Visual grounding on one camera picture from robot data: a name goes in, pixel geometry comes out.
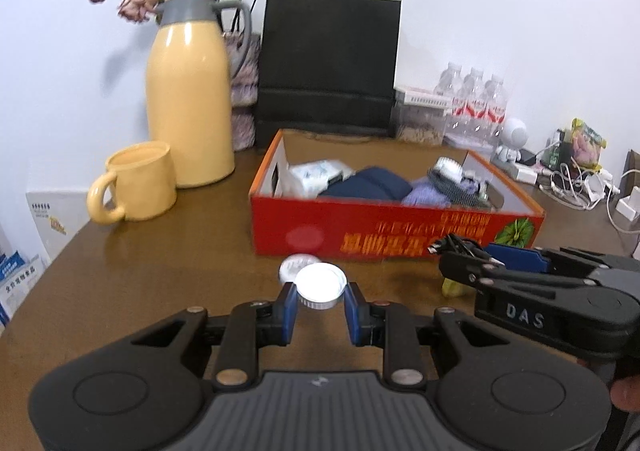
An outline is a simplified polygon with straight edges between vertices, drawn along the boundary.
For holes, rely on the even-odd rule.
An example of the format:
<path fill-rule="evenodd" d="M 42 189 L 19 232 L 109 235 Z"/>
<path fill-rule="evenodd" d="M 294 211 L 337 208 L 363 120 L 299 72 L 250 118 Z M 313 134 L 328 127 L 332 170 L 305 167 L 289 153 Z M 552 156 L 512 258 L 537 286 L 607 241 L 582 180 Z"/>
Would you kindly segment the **person right hand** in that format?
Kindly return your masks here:
<path fill-rule="evenodd" d="M 629 412 L 640 411 L 640 376 L 634 375 L 618 379 L 610 388 L 612 404 L 616 408 Z"/>

